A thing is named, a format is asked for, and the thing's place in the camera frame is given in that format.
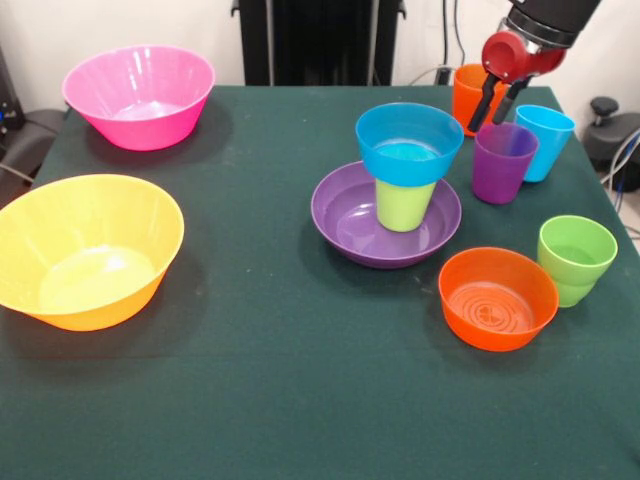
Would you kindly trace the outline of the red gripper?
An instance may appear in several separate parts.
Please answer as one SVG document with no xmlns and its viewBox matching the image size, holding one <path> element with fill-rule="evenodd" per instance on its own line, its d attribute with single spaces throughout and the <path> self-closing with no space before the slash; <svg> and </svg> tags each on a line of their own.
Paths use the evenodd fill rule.
<svg viewBox="0 0 640 480">
<path fill-rule="evenodd" d="M 482 49 L 482 64 L 488 73 L 482 85 L 482 97 L 468 124 L 477 133 L 483 125 L 499 82 L 511 85 L 496 109 L 492 123 L 506 120 L 520 92 L 529 86 L 531 76 L 555 70 L 566 56 L 566 50 L 546 48 L 529 42 L 517 33 L 503 30 L 491 35 Z"/>
</svg>

